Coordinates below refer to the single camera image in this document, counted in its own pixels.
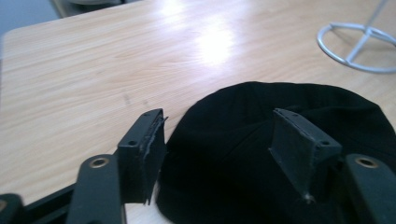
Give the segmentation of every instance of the black bracket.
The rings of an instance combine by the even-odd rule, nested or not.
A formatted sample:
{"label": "black bracket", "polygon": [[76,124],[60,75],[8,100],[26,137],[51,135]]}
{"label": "black bracket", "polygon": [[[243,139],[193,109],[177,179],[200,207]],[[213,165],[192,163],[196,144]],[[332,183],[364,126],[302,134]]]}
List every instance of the black bracket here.
{"label": "black bracket", "polygon": [[396,176],[384,162],[342,158],[341,145],[297,113],[276,109],[274,117],[270,151],[303,200],[331,204],[336,223],[396,223]]}
{"label": "black bracket", "polygon": [[0,195],[0,223],[125,223],[125,203],[145,203],[166,152],[163,111],[144,113],[114,155],[85,160],[76,184],[23,206],[17,194]]}

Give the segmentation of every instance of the metal stand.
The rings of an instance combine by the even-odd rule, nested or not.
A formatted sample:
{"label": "metal stand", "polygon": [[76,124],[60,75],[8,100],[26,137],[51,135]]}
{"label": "metal stand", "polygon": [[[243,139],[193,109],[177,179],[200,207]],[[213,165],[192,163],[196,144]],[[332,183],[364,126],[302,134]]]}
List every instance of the metal stand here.
{"label": "metal stand", "polygon": [[[319,31],[318,38],[317,38],[320,48],[327,55],[329,55],[331,58],[333,58],[337,62],[342,63],[342,64],[352,67],[352,68],[360,69],[361,71],[372,72],[372,73],[396,73],[396,67],[386,67],[386,68],[372,67],[372,66],[366,66],[363,64],[353,62],[354,59],[356,58],[356,56],[358,55],[358,53],[361,51],[361,48],[363,47],[363,45],[366,43],[366,41],[370,37],[374,37],[376,39],[379,39],[379,40],[382,40],[385,42],[389,42],[390,44],[393,44],[396,47],[396,38],[372,27],[372,24],[373,24],[375,18],[379,15],[379,13],[384,8],[384,6],[387,2],[388,2],[388,0],[381,0],[379,5],[376,7],[375,12],[373,13],[370,20],[368,20],[367,23],[364,25],[357,24],[357,23],[331,23],[330,25],[323,27]],[[333,53],[323,43],[323,36],[327,32],[329,32],[330,30],[333,30],[333,29],[341,29],[341,28],[360,30],[360,31],[363,31],[363,33],[364,33],[364,35],[361,37],[361,40],[358,42],[358,44],[356,44],[355,48],[349,53],[349,55],[347,55],[346,58],[342,58],[342,57],[338,56],[337,54]]]}

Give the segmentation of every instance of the wooden table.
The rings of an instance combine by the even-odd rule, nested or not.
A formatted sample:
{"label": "wooden table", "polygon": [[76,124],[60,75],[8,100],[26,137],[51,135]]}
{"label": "wooden table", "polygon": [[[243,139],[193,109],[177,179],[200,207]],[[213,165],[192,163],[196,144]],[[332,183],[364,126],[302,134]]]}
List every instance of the wooden table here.
{"label": "wooden table", "polygon": [[[145,0],[8,33],[0,111],[0,193],[31,203],[76,180],[89,157],[113,153],[138,116],[163,108],[170,136],[185,111],[245,81],[343,87],[379,104],[396,127],[396,75],[337,63],[317,45],[331,21],[365,23],[371,0]],[[396,35],[390,1],[375,24]],[[349,52],[354,34],[328,37]],[[370,42],[374,63],[393,46]],[[167,223],[128,205],[129,223]]]}

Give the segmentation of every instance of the screw hole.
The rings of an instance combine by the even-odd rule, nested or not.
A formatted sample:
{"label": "screw hole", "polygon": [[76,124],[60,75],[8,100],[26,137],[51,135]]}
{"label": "screw hole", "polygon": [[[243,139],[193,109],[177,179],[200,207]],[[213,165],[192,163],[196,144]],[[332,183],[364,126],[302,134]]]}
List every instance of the screw hole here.
{"label": "screw hole", "polygon": [[94,221],[88,222],[87,224],[102,224],[102,222],[98,221],[98,220],[94,220]]}
{"label": "screw hole", "polygon": [[320,141],[320,143],[321,143],[322,145],[324,145],[324,146],[328,146],[328,145],[330,144],[330,142],[329,142],[329,141],[326,141],[326,140]]}
{"label": "screw hole", "polygon": [[130,141],[128,144],[129,144],[129,146],[134,147],[134,146],[137,145],[137,142],[136,141]]}
{"label": "screw hole", "polygon": [[109,163],[108,158],[98,158],[90,162],[91,168],[104,167]]}
{"label": "screw hole", "polygon": [[374,169],[374,168],[378,167],[378,164],[375,161],[368,159],[368,158],[359,157],[355,160],[355,162],[361,166],[366,167],[366,168]]}

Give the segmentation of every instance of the black hat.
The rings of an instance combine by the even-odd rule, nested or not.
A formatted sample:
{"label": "black hat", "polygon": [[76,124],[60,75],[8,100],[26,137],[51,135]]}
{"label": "black hat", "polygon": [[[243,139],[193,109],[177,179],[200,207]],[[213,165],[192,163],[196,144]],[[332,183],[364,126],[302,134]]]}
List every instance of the black hat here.
{"label": "black hat", "polygon": [[175,223],[334,223],[327,204],[307,204],[276,164],[275,108],[311,121],[342,155],[377,158],[396,171],[396,134],[380,107],[341,88],[248,82],[192,106],[167,143],[157,204]]}

